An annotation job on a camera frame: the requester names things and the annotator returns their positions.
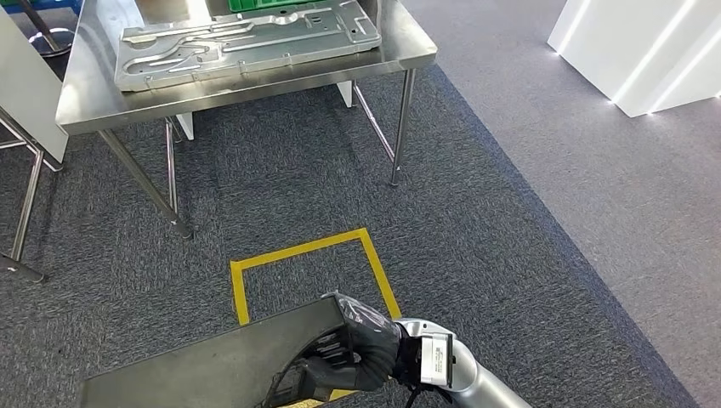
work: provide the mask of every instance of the gray carpet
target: gray carpet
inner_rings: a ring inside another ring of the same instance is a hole
[[[400,82],[361,83],[386,128]],[[0,276],[0,406],[75,406],[87,376],[228,330],[230,259],[360,227],[404,315],[457,331],[532,405],[694,406],[439,68],[419,73],[411,115],[405,177],[392,189],[366,118],[334,87],[197,112],[198,139],[176,159],[190,242],[100,140],[72,139],[65,171],[43,173],[26,251],[53,279]],[[162,123],[117,132],[165,185]],[[13,165],[28,161],[7,151],[0,161],[8,246],[7,205],[28,168]],[[252,317],[336,289],[385,310],[352,242],[247,272]],[[333,405],[406,397],[387,387]]]

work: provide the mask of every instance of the led light strip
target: led light strip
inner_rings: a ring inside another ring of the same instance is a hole
[[[589,4],[591,4],[591,0],[583,0],[583,4],[581,4],[581,8],[578,9],[576,17],[573,18],[573,22],[571,22],[571,27],[569,27],[568,32],[565,33],[564,40],[561,42],[559,49],[556,51],[556,54],[561,55],[565,51],[565,48],[568,46],[568,42],[571,40],[571,37],[573,37],[573,33],[576,32],[576,28],[578,28],[578,25],[581,23],[583,15],[588,10]]]
[[[718,43],[718,40],[721,40],[721,30],[718,30],[716,34],[708,40],[706,45],[703,46],[701,51],[694,57],[694,59],[691,60],[691,62],[684,68],[683,71],[681,71],[680,74],[676,77],[676,79],[671,83],[671,85],[666,88],[666,91],[664,91],[661,94],[661,97],[651,106],[651,109],[649,109],[648,113],[651,114],[655,112],[658,107],[663,103],[664,100],[668,97],[671,92],[673,92],[674,89],[681,83],[681,81],[686,78],[686,76],[689,75],[689,72],[691,72],[698,64],[703,60],[704,57],[708,55],[709,52],[711,52],[711,48],[713,48],[716,43]]]
[[[625,95],[628,89],[630,89],[631,85],[633,85],[633,83],[636,82],[637,79],[639,79],[641,72],[646,69],[646,66],[651,62],[653,57],[656,56],[658,50],[661,49],[666,40],[668,40],[671,34],[676,30],[676,27],[678,27],[684,17],[689,13],[694,3],[696,3],[695,0],[686,0],[684,5],[682,5],[681,8],[676,12],[671,21],[669,21],[666,25],[666,28],[664,28],[661,32],[661,35],[658,36],[658,38],[654,41],[653,45],[651,45],[649,52],[644,55],[644,58],[641,59],[641,62],[636,65],[636,68],[633,70],[633,72],[631,72],[631,75],[628,76],[626,81],[618,89],[618,92],[616,92],[616,96],[614,96],[611,100],[612,103],[618,104],[621,98],[623,98],[623,95]]]

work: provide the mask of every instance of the yellow tape square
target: yellow tape square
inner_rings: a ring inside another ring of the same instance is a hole
[[[363,245],[363,251],[366,253],[368,263],[371,265],[373,275],[376,278],[378,288],[383,295],[383,301],[385,302],[388,311],[390,312],[391,319],[400,318],[400,308],[398,303],[395,301],[393,290],[390,288],[388,277],[383,271],[380,259],[378,259],[378,253],[376,248],[373,246],[371,237],[368,235],[368,230],[365,228],[354,229],[352,231],[343,232],[342,234],[329,236],[327,238],[321,238],[316,241],[306,242],[304,244],[291,246],[280,251],[268,252],[257,257],[243,259],[241,261],[230,261],[230,278],[233,282],[233,297],[236,302],[236,312],[238,314],[238,321],[241,325],[250,323],[250,314],[248,313],[246,290],[243,284],[243,270],[252,268],[254,266],[260,266],[264,264],[270,264],[281,259],[290,258],[302,253],[312,252],[318,249],[330,247],[333,245],[341,244],[344,242],[360,240]],[[354,391],[348,391],[343,389],[333,390],[331,394],[331,401],[342,398],[346,395],[352,394]],[[321,402],[312,399],[298,402],[297,404],[290,405],[293,408],[312,408],[318,405],[322,405]]]

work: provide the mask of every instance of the table top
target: table top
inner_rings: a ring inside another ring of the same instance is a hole
[[[117,48],[128,27],[231,14],[228,0],[85,0],[55,121],[69,134],[201,111],[266,96],[431,64],[433,41],[399,0],[359,0],[383,37],[365,53],[137,93],[115,85]]]

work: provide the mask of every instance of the aluminum plate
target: aluminum plate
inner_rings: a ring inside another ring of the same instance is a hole
[[[324,0],[126,28],[115,83],[143,91],[367,51],[381,43],[356,0]]]

